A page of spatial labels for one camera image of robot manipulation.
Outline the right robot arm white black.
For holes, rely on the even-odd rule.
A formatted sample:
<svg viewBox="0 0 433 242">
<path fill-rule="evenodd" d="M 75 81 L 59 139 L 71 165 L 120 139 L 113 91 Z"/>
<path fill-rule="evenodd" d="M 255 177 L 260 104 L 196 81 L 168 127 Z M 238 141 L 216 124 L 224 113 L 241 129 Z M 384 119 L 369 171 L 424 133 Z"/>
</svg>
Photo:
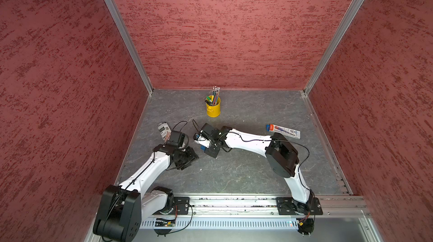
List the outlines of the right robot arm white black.
<svg viewBox="0 0 433 242">
<path fill-rule="evenodd" d="M 308 215 L 313 209 L 314 195 L 301 173 L 298 151 L 282 134 L 254 135 L 224 126 L 221 129 L 206 123 L 193 137 L 207 155 L 217 158 L 221 150 L 243 149 L 267 159 L 271 169 L 284 178 L 290 189 L 290 207 L 298 215 Z"/>
</svg>

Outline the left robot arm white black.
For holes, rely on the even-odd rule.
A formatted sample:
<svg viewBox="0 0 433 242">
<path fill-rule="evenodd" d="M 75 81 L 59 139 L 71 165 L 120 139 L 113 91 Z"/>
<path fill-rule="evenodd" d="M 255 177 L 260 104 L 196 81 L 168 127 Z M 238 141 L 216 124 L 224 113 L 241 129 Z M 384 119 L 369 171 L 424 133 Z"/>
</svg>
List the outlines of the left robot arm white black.
<svg viewBox="0 0 433 242">
<path fill-rule="evenodd" d="M 130 178 L 104 190 L 93 234 L 104 242 L 131 242 L 143 221 L 154 214 L 159 214 L 154 223 L 156 234 L 175 233 L 178 216 L 193 214 L 189 198 L 177 198 L 166 187 L 150 187 L 163 172 L 184 170 L 197 159 L 191 147 L 178 148 L 168 144 L 155 147 L 147 162 Z"/>
</svg>

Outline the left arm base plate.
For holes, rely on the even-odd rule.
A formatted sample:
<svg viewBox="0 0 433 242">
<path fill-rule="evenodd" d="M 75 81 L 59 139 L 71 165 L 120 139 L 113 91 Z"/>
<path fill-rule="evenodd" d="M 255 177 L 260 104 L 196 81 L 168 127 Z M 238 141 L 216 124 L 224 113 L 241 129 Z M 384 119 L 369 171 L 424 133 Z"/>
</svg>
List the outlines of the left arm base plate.
<svg viewBox="0 0 433 242">
<path fill-rule="evenodd" d="M 189 212 L 189 197 L 172 196 L 168 197 L 163 209 L 156 212 L 157 215 L 187 215 Z"/>
</svg>

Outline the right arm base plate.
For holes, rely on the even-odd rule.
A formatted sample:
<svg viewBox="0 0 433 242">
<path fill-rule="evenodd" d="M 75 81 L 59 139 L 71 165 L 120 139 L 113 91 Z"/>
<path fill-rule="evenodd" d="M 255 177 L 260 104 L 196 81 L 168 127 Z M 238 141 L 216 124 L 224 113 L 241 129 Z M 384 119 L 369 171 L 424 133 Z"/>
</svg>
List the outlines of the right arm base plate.
<svg viewBox="0 0 433 242">
<path fill-rule="evenodd" d="M 293 198 L 276 198 L 276 207 L 281 216 L 322 216 L 323 211 L 318 198 L 310 196 L 304 204 Z"/>
</svg>

